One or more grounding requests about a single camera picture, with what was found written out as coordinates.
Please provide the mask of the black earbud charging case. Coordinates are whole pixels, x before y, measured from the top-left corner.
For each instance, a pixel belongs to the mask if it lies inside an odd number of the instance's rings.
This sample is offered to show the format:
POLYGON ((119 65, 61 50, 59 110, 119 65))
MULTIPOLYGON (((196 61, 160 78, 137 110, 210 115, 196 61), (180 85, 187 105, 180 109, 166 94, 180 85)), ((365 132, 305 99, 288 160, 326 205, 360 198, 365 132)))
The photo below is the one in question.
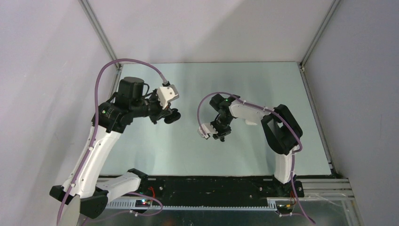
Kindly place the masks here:
POLYGON ((164 122, 165 122, 166 124, 171 124, 171 123, 173 123, 173 122, 176 122, 176 121, 179 120, 180 118, 181 118, 181 114, 180 114, 180 112, 178 111, 178 109, 177 109, 177 108, 173 108, 173 109, 172 109, 172 113, 169 114, 169 115, 167 115, 167 116, 164 118, 164 122))

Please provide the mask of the white earbud charging case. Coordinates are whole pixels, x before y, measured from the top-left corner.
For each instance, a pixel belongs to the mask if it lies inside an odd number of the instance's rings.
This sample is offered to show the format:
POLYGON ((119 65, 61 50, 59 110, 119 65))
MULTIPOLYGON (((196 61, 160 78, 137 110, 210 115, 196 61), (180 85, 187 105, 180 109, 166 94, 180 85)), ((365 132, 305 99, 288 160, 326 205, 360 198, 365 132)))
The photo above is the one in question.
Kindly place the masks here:
POLYGON ((249 120, 245 120, 245 123, 246 123, 247 125, 253 125, 253 126, 257 125, 256 122, 252 122, 252 121, 249 121, 249 120))

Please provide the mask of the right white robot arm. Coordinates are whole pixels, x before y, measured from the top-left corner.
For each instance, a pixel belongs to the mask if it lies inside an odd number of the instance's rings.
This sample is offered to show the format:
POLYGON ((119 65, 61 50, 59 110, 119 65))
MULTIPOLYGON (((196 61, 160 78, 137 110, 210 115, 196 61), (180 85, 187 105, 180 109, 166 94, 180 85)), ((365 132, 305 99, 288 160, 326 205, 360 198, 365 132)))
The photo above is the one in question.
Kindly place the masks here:
POLYGON ((198 133, 205 139, 212 137, 223 142, 231 133, 234 119, 262 126, 266 142, 275 153, 274 192, 280 197, 290 194, 298 198, 295 154, 303 149, 300 141, 303 131, 288 107, 283 104, 273 109, 260 107, 236 95, 223 97, 221 92, 216 92, 209 104, 218 114, 210 123, 200 124, 198 133))

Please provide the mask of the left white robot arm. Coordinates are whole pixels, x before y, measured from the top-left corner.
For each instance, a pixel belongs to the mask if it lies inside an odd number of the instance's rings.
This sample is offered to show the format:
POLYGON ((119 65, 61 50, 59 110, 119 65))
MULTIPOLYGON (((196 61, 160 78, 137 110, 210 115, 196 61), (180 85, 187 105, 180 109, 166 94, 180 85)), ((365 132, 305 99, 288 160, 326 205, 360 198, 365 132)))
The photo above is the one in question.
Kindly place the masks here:
POLYGON ((111 98, 97 106, 89 138, 73 172, 62 185, 51 188, 50 195, 64 205, 70 206, 73 198, 79 198, 77 215, 95 219, 107 204, 127 193, 147 194, 149 184, 143 180, 147 175, 136 169, 107 182, 97 181, 113 146, 135 118, 148 117, 153 124, 161 119, 170 124, 180 118, 177 109, 171 108, 171 102, 179 98, 175 85, 166 82, 145 94, 146 85, 136 77, 120 80, 111 98))

